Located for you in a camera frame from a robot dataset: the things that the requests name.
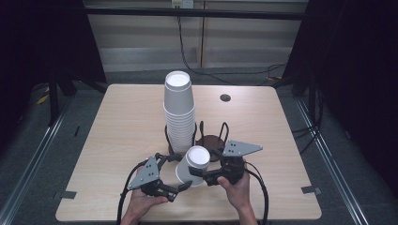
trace gray carpet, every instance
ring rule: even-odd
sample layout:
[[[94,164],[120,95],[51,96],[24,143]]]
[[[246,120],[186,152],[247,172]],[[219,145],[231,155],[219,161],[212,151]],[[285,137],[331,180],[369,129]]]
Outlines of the gray carpet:
[[[265,68],[213,68],[206,69],[206,72],[237,73],[237,71],[260,70],[265,70]],[[169,70],[109,73],[107,79],[108,83],[164,83],[164,77],[168,72]],[[189,73],[193,84],[229,85],[229,83],[207,75]],[[280,67],[272,71],[270,76],[281,76],[282,73],[283,68]],[[257,85],[266,80],[267,73],[215,76],[233,84]],[[274,81],[268,80],[263,85],[271,83]],[[54,216],[60,200],[54,199],[54,194],[56,191],[66,188],[103,98],[103,94],[82,83],[76,83],[76,85],[79,91],[71,99],[63,123],[15,215],[13,224],[60,223]],[[277,93],[289,126],[292,130],[297,130],[305,128],[305,123],[299,112],[297,99],[290,93],[291,88],[291,85],[282,86],[277,89]],[[8,147],[8,152],[1,158],[0,203],[2,206],[17,185],[19,177],[23,174],[47,129],[50,118],[49,102],[46,101],[41,105],[35,104],[43,91],[40,89],[32,94],[29,110],[19,124],[18,133]],[[61,98],[61,105],[63,102],[67,102],[64,97]],[[363,158],[360,149],[354,142],[346,138],[344,128],[328,110],[327,103],[321,133],[345,180],[357,197],[369,224],[398,224],[397,200],[392,196],[380,176]],[[310,134],[297,139],[298,149],[303,149],[310,139]],[[302,154],[302,159],[313,186],[322,191],[317,195],[317,199],[323,215],[314,221],[273,221],[272,224],[355,224],[314,143]]]

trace wall outlet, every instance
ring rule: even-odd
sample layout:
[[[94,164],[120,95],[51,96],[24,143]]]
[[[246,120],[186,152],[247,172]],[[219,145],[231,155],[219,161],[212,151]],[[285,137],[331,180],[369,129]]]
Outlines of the wall outlet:
[[[182,8],[193,8],[193,0],[182,0]]]
[[[172,0],[172,8],[182,8],[182,0]]]

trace black curtain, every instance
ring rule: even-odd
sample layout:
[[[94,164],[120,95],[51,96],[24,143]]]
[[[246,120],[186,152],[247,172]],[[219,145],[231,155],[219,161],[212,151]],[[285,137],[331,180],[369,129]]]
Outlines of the black curtain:
[[[0,2],[0,144],[5,149],[32,87],[50,70],[66,95],[72,80],[105,83],[100,55],[86,15],[36,10],[83,7],[81,0]]]
[[[301,25],[284,75],[295,76],[302,94],[313,73],[330,109],[398,196],[398,2],[333,2],[309,2],[312,15],[334,12]]]

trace wall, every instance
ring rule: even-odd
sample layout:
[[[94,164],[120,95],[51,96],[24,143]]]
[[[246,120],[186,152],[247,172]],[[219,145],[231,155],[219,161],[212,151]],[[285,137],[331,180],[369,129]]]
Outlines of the wall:
[[[85,0],[87,6],[170,8],[171,0]],[[304,12],[306,1],[194,1],[194,8]],[[183,68],[175,17],[89,15],[106,72]],[[284,63],[300,22],[181,18],[191,68],[266,67]]]

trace cup rim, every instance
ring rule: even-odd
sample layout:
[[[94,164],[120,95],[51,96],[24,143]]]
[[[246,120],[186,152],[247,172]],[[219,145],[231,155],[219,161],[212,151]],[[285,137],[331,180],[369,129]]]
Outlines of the cup rim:
[[[185,77],[188,78],[188,82],[185,83],[184,85],[181,86],[173,86],[170,83],[167,82],[168,79],[170,79],[170,77],[172,77],[173,75],[183,75]],[[166,78],[164,79],[164,86],[166,86],[169,90],[174,91],[174,92],[181,92],[181,91],[185,91],[187,90],[190,86],[191,86],[191,77],[190,74],[181,71],[181,70],[175,70],[172,72],[169,72],[166,76]]]
[[[195,162],[194,160],[192,160],[191,159],[191,154],[192,154],[192,151],[193,150],[196,150],[196,149],[200,149],[201,151],[203,151],[204,153],[206,153],[206,158],[207,158],[207,162],[206,163],[202,163],[202,164],[199,164],[198,162]],[[209,162],[210,162],[210,154],[209,154],[209,152],[207,151],[207,149],[205,149],[205,147],[203,147],[203,146],[200,146],[200,145],[194,145],[194,146],[192,146],[189,150],[188,150],[188,152],[187,152],[187,161],[188,161],[188,163],[190,164],[190,165],[192,165],[193,167],[195,167],[195,168],[199,168],[199,169],[201,169],[201,168],[205,168],[206,166],[208,166],[208,164],[209,164]]]

